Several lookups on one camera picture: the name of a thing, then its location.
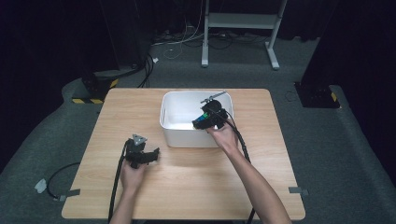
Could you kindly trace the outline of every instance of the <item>black electronic device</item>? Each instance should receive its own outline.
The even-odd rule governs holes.
[[[198,119],[192,121],[192,125],[195,129],[203,130],[213,126],[217,126],[218,129],[220,129],[224,126],[224,122],[228,118],[227,111],[222,108],[219,101],[213,99],[222,95],[223,93],[225,93],[225,91],[210,96],[201,102],[206,102],[206,104],[201,107],[201,109],[204,111],[204,114]]]
[[[147,138],[134,134],[133,139],[125,142],[125,160],[131,162],[131,167],[137,169],[139,164],[158,160],[160,149],[157,147],[152,152],[144,152]]]

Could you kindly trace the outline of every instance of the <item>hazard tape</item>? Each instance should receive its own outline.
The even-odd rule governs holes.
[[[81,98],[73,98],[72,101],[75,104],[96,104],[96,105],[100,105],[104,102],[104,100],[101,99],[81,99]]]
[[[116,87],[116,85],[119,83],[118,79],[113,80],[110,85],[108,86],[108,89],[113,89]],[[100,105],[105,102],[105,96],[103,96],[103,99],[98,99],[98,98],[72,98],[72,102],[75,104],[95,104],[95,105]]]

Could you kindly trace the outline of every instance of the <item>black cable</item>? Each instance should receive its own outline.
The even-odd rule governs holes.
[[[214,37],[216,37],[218,40],[224,40],[224,39],[223,39],[224,37],[228,37],[227,39],[229,39],[230,42],[228,43],[228,45],[226,45],[225,47],[222,47],[222,48],[218,48],[218,47],[215,47],[215,46],[213,46],[213,45],[207,44],[207,45],[208,45],[210,48],[212,48],[212,49],[227,49],[227,48],[229,48],[229,47],[233,44],[233,38],[232,38],[230,35],[228,35],[228,34],[225,34],[225,36],[214,35]]]
[[[147,88],[149,87],[149,76],[154,70],[154,61],[151,55],[148,54],[148,57],[149,59],[146,58],[146,63],[145,63],[145,71],[146,71],[145,79],[143,79],[143,81],[137,86],[137,88],[143,88],[144,86],[146,86]]]
[[[79,165],[80,162],[75,162],[75,163],[71,163],[68,164],[64,167],[62,167],[61,169],[57,170],[50,178],[49,178],[49,183],[47,184],[47,193],[49,194],[49,196],[51,196],[52,198],[54,198],[55,200],[59,200],[60,199],[60,195],[55,195],[50,191],[50,181],[52,180],[53,177],[55,177],[57,174],[59,174],[62,170],[70,167],[70,166],[74,166],[74,165]]]
[[[237,130],[235,121],[233,120],[233,117],[231,116],[231,114],[230,114],[228,111],[226,111],[227,114],[230,116],[231,120],[233,121],[233,124],[231,124],[230,121],[228,121],[227,119],[225,119],[224,117],[222,117],[220,114],[218,114],[218,112],[212,110],[211,108],[207,108],[207,109],[209,109],[212,113],[214,113],[216,116],[218,116],[219,118],[221,118],[222,120],[224,120],[224,122],[226,122],[226,123],[228,123],[228,124],[230,125],[230,127],[233,129],[233,132],[234,132],[234,133],[236,134],[236,136],[238,137],[239,142],[241,143],[241,147],[242,147],[242,151],[244,152],[245,159],[246,159],[248,162],[251,163],[250,157],[249,157],[249,155],[248,155],[248,149],[247,149],[247,146],[246,146],[246,144],[245,144],[245,141],[244,141],[244,139],[242,138],[242,134]],[[254,210],[254,208],[252,208],[252,209],[251,209],[251,212],[250,212],[250,216],[248,217],[248,220],[247,220],[247,224],[250,224],[250,223],[252,222],[255,213],[256,213],[256,211]]]
[[[113,217],[114,201],[116,199],[117,187],[119,185],[120,171],[121,171],[122,162],[123,162],[123,160],[125,158],[124,154],[125,154],[125,149],[126,148],[127,148],[127,142],[125,142],[124,147],[122,149],[120,160],[119,160],[119,165],[117,166],[116,176],[114,178],[113,191],[111,192],[110,206],[108,208],[108,220],[107,220],[107,223],[110,223],[110,220]]]

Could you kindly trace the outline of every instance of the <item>wooden table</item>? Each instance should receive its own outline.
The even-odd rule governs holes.
[[[103,105],[67,198],[64,218],[107,218],[118,161],[133,133],[147,137],[145,151],[160,148],[149,164],[134,208],[135,219],[246,220],[251,203],[236,171],[219,148],[174,148],[166,145],[160,125],[163,96],[180,89],[113,89]],[[270,92],[226,90],[232,97],[235,123],[252,164],[273,186],[293,220],[305,210]],[[116,204],[122,185],[119,183]]]

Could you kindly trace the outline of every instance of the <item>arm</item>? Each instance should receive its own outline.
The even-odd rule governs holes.
[[[122,163],[120,179],[123,190],[110,224],[131,223],[134,199],[142,183],[146,166],[141,164],[138,169],[134,169],[128,161]]]
[[[238,149],[238,138],[229,124],[206,130],[225,152],[247,191],[254,209],[263,223],[291,223],[285,206],[266,179],[248,162]]]

